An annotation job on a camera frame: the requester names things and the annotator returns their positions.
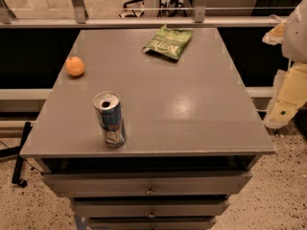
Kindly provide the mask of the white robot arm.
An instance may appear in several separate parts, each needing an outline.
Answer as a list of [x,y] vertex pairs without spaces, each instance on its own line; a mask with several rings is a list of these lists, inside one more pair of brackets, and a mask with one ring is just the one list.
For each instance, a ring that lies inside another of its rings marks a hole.
[[262,41],[269,45],[281,45],[282,56],[293,65],[288,70],[278,70],[272,87],[263,123],[272,129],[282,128],[307,103],[307,0],[302,0],[287,20],[279,22],[268,31]]

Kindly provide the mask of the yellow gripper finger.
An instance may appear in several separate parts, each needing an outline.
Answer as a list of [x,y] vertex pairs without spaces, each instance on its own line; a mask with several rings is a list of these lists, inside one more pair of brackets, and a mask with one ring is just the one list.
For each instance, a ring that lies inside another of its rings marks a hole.
[[307,103],[307,64],[295,62],[287,71],[278,70],[272,90],[263,123],[268,128],[282,128]]
[[283,22],[269,30],[262,38],[262,41],[269,45],[281,44],[283,41],[285,24]]

